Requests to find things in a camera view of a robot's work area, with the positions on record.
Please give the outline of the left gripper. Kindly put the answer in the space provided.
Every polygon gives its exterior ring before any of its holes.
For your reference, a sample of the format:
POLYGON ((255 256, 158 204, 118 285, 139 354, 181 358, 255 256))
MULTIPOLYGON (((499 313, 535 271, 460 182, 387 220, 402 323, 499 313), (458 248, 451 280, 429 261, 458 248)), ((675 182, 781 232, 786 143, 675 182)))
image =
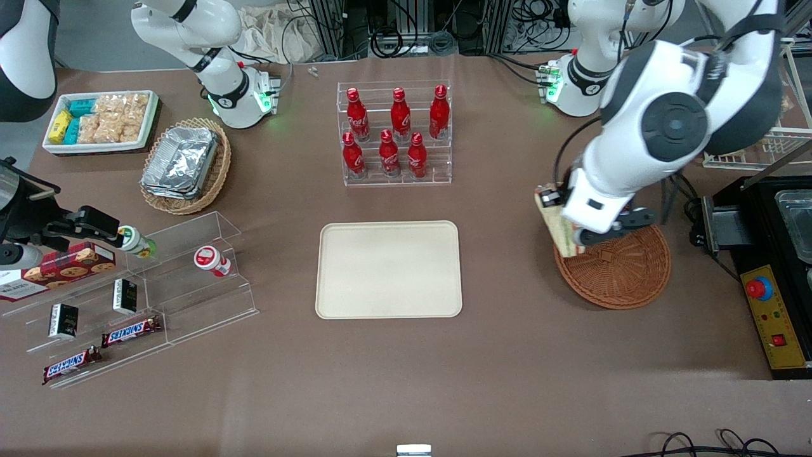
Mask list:
POLYGON ((633 193, 601 193, 591 184, 584 169, 572 169, 568 191, 555 185, 537 186, 537 209, 545 211, 563 206, 563 218, 580 226, 573 234, 574 242, 589 247, 620 237, 620 231, 612 230, 612 226, 633 197, 633 193))

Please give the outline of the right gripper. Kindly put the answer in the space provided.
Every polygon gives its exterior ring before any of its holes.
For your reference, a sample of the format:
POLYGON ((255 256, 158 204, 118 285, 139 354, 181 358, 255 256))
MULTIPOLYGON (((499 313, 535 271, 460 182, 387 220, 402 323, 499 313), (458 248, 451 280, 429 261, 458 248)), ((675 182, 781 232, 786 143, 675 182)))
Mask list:
POLYGON ((121 248, 124 236, 119 233, 119 220, 92 206, 81 206, 70 214, 70 219, 63 218, 65 211, 55 199, 61 188, 21 171, 14 164, 14 160, 2 162, 3 242, 68 252, 69 237, 73 237, 121 248))

